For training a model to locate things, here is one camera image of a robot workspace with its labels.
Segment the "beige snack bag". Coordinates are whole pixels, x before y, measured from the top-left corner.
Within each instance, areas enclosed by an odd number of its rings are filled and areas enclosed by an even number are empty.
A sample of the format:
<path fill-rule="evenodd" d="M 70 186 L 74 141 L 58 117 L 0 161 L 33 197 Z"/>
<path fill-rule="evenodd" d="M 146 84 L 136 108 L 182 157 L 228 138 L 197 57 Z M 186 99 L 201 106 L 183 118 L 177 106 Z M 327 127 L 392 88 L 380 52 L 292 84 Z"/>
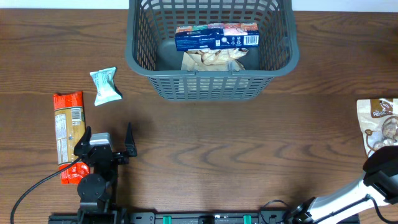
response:
<path fill-rule="evenodd" d="M 181 70 L 188 71 L 211 71 L 222 72 L 230 70 L 244 70 L 244 65 L 238 62 L 238 59 L 249 52 L 245 48 L 220 49 L 220 50 L 191 50 L 183 54 Z M 210 89 L 210 78 L 199 80 L 200 90 Z M 225 88 L 234 88 L 236 79 L 228 78 Z M 213 79 L 213 88 L 221 89 L 223 86 L 222 78 Z M 197 90 L 197 81 L 193 78 L 187 79 L 187 88 L 189 91 Z"/>

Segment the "blue tissue pack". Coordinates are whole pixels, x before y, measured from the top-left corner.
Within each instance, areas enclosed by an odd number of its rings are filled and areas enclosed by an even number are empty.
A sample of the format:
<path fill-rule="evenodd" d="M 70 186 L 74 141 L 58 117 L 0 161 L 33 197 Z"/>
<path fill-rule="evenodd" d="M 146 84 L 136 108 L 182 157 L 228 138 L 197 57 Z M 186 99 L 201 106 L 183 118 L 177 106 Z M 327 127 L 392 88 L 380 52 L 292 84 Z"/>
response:
<path fill-rule="evenodd" d="M 174 39 L 178 51 L 257 47 L 259 29 L 255 22 L 180 26 Z"/>

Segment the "red orange snack packet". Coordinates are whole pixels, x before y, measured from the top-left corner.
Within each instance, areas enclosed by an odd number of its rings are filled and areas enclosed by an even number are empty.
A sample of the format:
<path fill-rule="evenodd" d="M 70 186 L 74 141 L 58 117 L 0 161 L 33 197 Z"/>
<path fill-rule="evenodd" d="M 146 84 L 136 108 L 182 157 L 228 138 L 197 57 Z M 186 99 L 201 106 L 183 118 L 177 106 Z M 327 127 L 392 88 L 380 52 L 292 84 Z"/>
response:
<path fill-rule="evenodd" d="M 74 147 L 86 130 L 83 92 L 77 91 L 67 95 L 54 94 L 53 107 L 58 168 L 71 166 L 60 174 L 60 179 L 62 184 L 78 184 L 90 173 L 90 168 L 83 162 L 72 164 L 77 159 L 74 155 Z"/>

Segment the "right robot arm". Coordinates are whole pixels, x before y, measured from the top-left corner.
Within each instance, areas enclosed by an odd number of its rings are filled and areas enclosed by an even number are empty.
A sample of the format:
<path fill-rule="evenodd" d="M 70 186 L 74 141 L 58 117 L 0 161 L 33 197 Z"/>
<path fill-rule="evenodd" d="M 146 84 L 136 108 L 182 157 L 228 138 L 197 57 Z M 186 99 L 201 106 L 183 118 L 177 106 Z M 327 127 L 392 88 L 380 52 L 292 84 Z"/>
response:
<path fill-rule="evenodd" d="M 118 201 L 134 211 L 255 212 L 308 202 L 316 220 L 384 204 L 364 184 L 363 140 L 340 123 L 205 126 L 136 136 Z"/>

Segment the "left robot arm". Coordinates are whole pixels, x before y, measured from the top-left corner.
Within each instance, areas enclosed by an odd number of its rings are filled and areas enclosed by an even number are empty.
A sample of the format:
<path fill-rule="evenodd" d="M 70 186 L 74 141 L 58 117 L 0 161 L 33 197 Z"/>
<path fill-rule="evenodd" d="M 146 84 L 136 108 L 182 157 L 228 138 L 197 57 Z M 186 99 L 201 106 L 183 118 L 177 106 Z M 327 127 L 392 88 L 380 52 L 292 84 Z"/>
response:
<path fill-rule="evenodd" d="M 129 163 L 130 153 L 114 152 L 109 133 L 92 134 L 87 127 L 74 147 L 74 155 L 92 168 L 77 187 L 78 223 L 129 223 L 127 210 L 116 205 L 116 193 L 118 167 Z"/>

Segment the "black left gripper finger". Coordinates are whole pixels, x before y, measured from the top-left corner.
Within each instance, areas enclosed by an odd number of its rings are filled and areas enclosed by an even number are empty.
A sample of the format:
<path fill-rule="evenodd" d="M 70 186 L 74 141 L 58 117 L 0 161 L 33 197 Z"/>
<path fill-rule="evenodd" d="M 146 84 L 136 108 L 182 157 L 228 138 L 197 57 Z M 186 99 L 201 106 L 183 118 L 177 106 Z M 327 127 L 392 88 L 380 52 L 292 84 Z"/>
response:
<path fill-rule="evenodd" d="M 74 147 L 73 153 L 75 156 L 83 156 L 90 151 L 90 139 L 91 139 L 91 127 L 88 126 L 84 134 L 82 135 L 82 137 Z"/>
<path fill-rule="evenodd" d="M 134 138 L 132 135 L 132 126 L 131 123 L 128 123 L 126 137 L 124 141 L 124 145 L 126 147 L 126 152 L 129 157 L 136 157 L 137 156 L 137 148 L 134 142 Z"/>

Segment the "mint green wipes packet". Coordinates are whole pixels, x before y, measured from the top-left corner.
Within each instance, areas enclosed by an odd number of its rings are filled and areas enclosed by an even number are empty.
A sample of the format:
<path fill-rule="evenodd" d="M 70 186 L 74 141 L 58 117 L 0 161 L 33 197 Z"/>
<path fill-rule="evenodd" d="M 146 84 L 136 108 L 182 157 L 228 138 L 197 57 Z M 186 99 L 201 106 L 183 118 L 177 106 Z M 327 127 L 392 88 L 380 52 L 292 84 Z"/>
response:
<path fill-rule="evenodd" d="M 118 93 L 114 85 L 115 73 L 116 67 L 90 72 L 90 77 L 97 89 L 95 106 L 122 99 L 122 95 Z"/>

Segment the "brown white snack bag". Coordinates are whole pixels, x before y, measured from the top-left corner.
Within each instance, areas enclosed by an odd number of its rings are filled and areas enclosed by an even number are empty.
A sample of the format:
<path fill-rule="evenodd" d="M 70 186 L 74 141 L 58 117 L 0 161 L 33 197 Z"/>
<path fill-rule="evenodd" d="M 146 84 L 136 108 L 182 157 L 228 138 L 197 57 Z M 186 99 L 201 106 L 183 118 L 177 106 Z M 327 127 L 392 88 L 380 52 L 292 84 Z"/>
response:
<path fill-rule="evenodd" d="M 356 108 L 368 157 L 384 146 L 397 145 L 397 98 L 357 100 Z"/>

